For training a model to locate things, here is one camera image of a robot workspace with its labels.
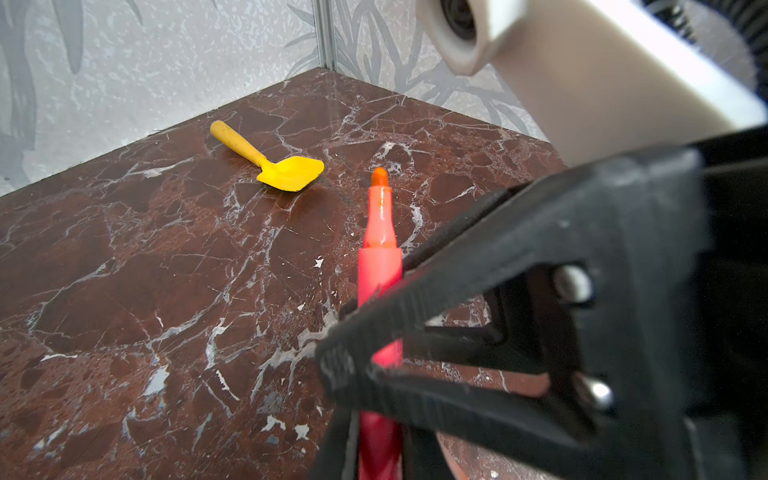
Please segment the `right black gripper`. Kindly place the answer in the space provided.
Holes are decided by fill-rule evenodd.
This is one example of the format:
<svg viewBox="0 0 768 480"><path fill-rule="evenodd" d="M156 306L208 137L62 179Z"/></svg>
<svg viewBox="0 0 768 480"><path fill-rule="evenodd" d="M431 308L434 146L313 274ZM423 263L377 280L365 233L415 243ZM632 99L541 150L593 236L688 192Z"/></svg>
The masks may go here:
<svg viewBox="0 0 768 480"><path fill-rule="evenodd" d="M707 401L683 420L690 479L767 476L767 129L683 150L698 238L696 327Z"/></svg>

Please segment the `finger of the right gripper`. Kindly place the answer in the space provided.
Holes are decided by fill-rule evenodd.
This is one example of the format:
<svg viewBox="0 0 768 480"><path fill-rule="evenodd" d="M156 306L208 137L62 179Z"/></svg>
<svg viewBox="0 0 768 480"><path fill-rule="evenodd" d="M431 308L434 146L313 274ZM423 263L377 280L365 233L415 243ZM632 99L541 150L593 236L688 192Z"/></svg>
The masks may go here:
<svg viewBox="0 0 768 480"><path fill-rule="evenodd" d="M568 479L690 479L709 398L683 147L539 179L316 351L340 406Z"/></svg>
<svg viewBox="0 0 768 480"><path fill-rule="evenodd" d="M403 260L403 271L405 273L417 269L420 265L428 262L441 250L455 242L466 231L471 230L480 223L485 217L500 208L505 202L516 195L521 194L534 185L534 182L516 185L514 187L495 190L484 195L477 200L468 210L459 214L451 222L443 225L425 241L424 244L416 248Z"/></svg>

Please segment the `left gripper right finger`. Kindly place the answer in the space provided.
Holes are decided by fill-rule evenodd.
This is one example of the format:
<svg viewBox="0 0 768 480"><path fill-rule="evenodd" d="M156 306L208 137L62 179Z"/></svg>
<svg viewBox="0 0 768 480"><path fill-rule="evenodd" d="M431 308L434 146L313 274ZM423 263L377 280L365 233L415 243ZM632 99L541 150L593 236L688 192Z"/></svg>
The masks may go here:
<svg viewBox="0 0 768 480"><path fill-rule="evenodd" d="M408 480L453 480L452 473L433 431L402 427L402 478Z"/></svg>

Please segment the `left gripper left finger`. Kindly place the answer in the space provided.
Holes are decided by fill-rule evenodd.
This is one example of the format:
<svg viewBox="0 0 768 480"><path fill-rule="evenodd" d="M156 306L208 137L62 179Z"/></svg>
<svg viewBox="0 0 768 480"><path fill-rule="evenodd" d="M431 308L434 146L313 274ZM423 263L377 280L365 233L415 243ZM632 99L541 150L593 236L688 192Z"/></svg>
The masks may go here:
<svg viewBox="0 0 768 480"><path fill-rule="evenodd" d="M337 407L317 452L311 480L357 480L360 413Z"/></svg>

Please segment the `pink highlighter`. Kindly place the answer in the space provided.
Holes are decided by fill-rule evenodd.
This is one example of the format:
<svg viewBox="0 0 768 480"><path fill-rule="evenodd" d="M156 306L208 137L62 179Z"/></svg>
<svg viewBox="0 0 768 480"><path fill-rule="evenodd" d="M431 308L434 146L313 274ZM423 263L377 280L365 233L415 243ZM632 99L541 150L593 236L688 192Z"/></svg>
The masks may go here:
<svg viewBox="0 0 768 480"><path fill-rule="evenodd" d="M402 278L402 250L392 221L392 189L388 173L378 167L368 189L368 223L358 254L358 304L376 298ZM358 477L398 479L400 425L380 414L360 414Z"/></svg>

